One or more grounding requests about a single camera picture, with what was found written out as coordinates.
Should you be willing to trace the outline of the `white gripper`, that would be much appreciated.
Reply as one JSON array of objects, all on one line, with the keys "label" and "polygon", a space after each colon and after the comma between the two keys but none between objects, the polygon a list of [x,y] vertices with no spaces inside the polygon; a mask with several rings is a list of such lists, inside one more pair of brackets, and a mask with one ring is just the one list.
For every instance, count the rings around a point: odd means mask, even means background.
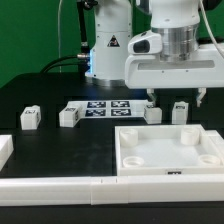
[{"label": "white gripper", "polygon": [[162,37],[151,30],[133,37],[128,44],[125,84],[130,89],[148,89],[156,103],[153,89],[198,88],[197,107],[206,88],[224,87],[224,59],[213,44],[201,45],[183,61],[162,61]]}]

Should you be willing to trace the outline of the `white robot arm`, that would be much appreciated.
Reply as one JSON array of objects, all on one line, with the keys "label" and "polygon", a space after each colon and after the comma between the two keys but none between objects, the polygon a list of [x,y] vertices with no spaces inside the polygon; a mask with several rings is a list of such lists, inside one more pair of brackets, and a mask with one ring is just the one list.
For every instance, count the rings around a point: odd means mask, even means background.
[{"label": "white robot arm", "polygon": [[197,38],[205,0],[136,0],[151,16],[150,29],[136,36],[129,0],[97,2],[89,82],[145,89],[152,101],[156,89],[195,88],[200,101],[208,88],[224,87],[224,44]]}]

